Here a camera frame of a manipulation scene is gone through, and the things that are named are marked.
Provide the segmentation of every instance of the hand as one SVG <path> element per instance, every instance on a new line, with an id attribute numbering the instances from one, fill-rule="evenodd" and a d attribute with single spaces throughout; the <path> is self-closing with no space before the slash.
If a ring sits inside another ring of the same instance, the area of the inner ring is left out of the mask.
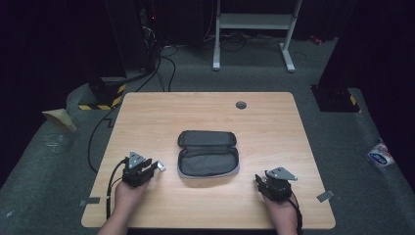
<path id="1" fill-rule="evenodd" d="M 150 180 L 141 186 L 133 188 L 125 182 L 119 182 L 115 189 L 114 212 L 122 212 L 128 216 L 131 216 L 142 200 L 143 194 L 149 183 Z"/>
<path id="2" fill-rule="evenodd" d="M 288 201 L 277 203 L 263 196 L 263 201 L 268 208 L 269 215 L 277 230 L 278 235 L 297 235 L 297 212 Z M 298 205 L 294 194 L 290 200 Z"/>
<path id="3" fill-rule="evenodd" d="M 143 198 L 150 180 L 143 185 L 133 188 L 124 182 L 119 182 L 115 189 L 115 207 L 113 214 L 98 232 L 99 235 L 118 235 L 127 233 L 127 222 Z"/>

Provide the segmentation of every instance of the black cable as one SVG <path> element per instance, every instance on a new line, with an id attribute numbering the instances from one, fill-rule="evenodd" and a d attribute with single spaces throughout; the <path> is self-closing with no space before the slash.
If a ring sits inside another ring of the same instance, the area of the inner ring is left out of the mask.
<path id="1" fill-rule="evenodd" d="M 171 74 L 171 78 L 170 78 L 170 82 L 168 83 L 168 89 L 167 91 L 170 92 L 171 91 L 171 82 L 173 81 L 174 75 L 176 74 L 176 64 L 174 64 L 174 62 L 172 60 L 170 60 L 169 58 L 166 57 L 161 57 L 162 59 L 168 60 L 173 64 L 173 73 Z"/>
<path id="2" fill-rule="evenodd" d="M 167 49 L 167 48 L 174 48 L 175 51 L 173 53 L 170 53 L 170 54 L 167 54 L 167 55 L 163 55 L 162 57 L 170 57 L 170 56 L 176 54 L 179 51 L 179 48 L 177 46 L 175 46 L 175 45 L 165 46 L 165 47 L 161 48 L 161 50 L 164 50 L 164 49 Z"/>
<path id="3" fill-rule="evenodd" d="M 110 114 L 112 114 L 113 113 L 113 111 L 115 111 L 118 107 L 120 107 L 120 104 L 121 103 L 119 103 L 115 108 L 113 108 L 112 110 L 110 110 L 103 118 L 101 118 L 101 120 L 98 122 L 98 124 L 97 125 L 95 125 L 95 128 L 94 128 L 94 130 L 92 131 L 92 134 L 91 134 L 91 136 L 89 137 L 89 143 L 88 143 L 88 153 L 87 153 L 87 159 L 88 159 L 88 164 L 89 164 L 89 167 L 94 171 L 94 172 L 96 172 L 96 173 L 98 173 L 98 170 L 92 165 L 92 163 L 91 163 L 91 144 L 92 144 L 92 138 L 94 137 L 94 135 L 95 135 L 95 131 L 97 131 L 97 129 L 98 129 L 98 126 L 104 121 L 104 120 L 108 120 L 108 116 L 110 115 Z"/>
<path id="4" fill-rule="evenodd" d="M 227 52 L 237 52 L 237 51 L 242 50 L 247 45 L 247 40 L 245 40 L 245 38 L 242 35 L 240 35 L 239 38 L 240 40 L 235 40 L 234 37 L 231 37 L 231 39 L 223 40 L 223 43 L 220 44 L 220 49 L 223 49 L 224 51 L 227 51 Z M 237 49 L 229 50 L 229 49 L 226 49 L 226 47 L 224 47 L 224 45 L 226 44 L 225 42 L 233 43 L 233 44 L 242 43 L 242 45 Z"/>
<path id="5" fill-rule="evenodd" d="M 157 65 L 156 69 L 154 70 L 153 74 L 149 77 L 149 79 L 147 79 L 140 87 L 138 87 L 135 92 L 138 92 L 139 90 L 141 90 L 141 88 L 143 88 L 144 85 L 146 85 L 159 71 L 160 68 L 160 64 L 161 64 L 161 60 L 159 57 L 159 64 Z"/>
<path id="6" fill-rule="evenodd" d="M 114 178 L 114 175 L 116 173 L 116 170 L 119 168 L 119 166 L 121 164 L 125 164 L 126 160 L 127 160 L 127 158 L 123 159 L 121 162 L 119 162 L 116 165 L 116 167 L 113 170 L 113 173 L 111 174 L 110 181 L 108 183 L 108 189 L 107 189 L 107 219 L 109 219 L 110 216 L 111 216 L 111 192 L 113 190 L 113 178 Z"/>
<path id="7" fill-rule="evenodd" d="M 301 214 L 301 211 L 300 211 L 300 203 L 299 203 L 299 200 L 297 200 L 297 197 L 296 197 L 296 195 L 294 194 L 294 193 L 292 193 L 293 194 L 293 196 L 296 198 L 296 201 L 297 201 L 297 206 L 296 206 L 296 204 L 293 202 L 293 201 L 291 201 L 289 198 L 286 198 L 286 200 L 294 207 L 294 209 L 296 210 L 296 214 L 297 214 L 297 234 L 298 235 L 302 235 L 302 214 Z"/>
<path id="8" fill-rule="evenodd" d="M 159 72 L 157 72 L 157 76 L 159 77 L 159 83 L 160 83 L 160 86 L 161 86 L 161 90 L 162 90 L 162 92 L 164 92 L 164 82 L 162 81 L 162 76 Z"/>

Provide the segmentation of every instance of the dark curtain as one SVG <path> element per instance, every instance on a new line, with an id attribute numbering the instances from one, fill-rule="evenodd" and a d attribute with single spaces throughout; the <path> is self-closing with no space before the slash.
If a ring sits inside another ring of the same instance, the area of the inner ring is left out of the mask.
<path id="1" fill-rule="evenodd" d="M 359 88 L 381 137 L 415 190 L 415 3 L 358 1 L 319 87 Z"/>

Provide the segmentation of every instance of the yellow and black warning tape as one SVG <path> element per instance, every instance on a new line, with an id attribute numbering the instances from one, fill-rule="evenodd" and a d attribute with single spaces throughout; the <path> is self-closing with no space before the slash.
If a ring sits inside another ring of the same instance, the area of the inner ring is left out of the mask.
<path id="1" fill-rule="evenodd" d="M 125 84 L 121 85 L 117 90 L 116 96 L 110 104 L 79 104 L 81 110 L 111 110 L 119 105 L 122 98 L 122 93 L 125 90 Z"/>

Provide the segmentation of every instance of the small black object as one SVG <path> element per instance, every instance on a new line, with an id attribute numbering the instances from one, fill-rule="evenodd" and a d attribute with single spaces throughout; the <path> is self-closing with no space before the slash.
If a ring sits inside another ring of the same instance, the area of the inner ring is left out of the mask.
<path id="1" fill-rule="evenodd" d="M 152 159 L 146 160 L 140 155 L 131 152 L 130 158 L 125 159 L 122 181 L 131 187 L 138 187 L 149 181 L 155 175 L 155 169 L 157 167 L 158 163 L 155 162 L 152 164 Z"/>
<path id="2" fill-rule="evenodd" d="M 297 214 L 297 234 L 302 235 L 302 214 L 299 203 L 296 205 L 291 201 L 291 196 L 296 195 L 291 189 L 291 184 L 288 180 L 298 180 L 295 176 L 285 170 L 283 167 L 277 167 L 272 170 L 265 171 L 265 181 L 259 175 L 255 175 L 258 191 L 269 200 L 282 203 L 289 202 L 296 210 Z"/>
<path id="3" fill-rule="evenodd" d="M 291 197 L 291 184 L 285 179 L 276 179 L 266 176 L 265 182 L 256 174 L 255 181 L 258 191 L 271 201 L 284 202 Z"/>

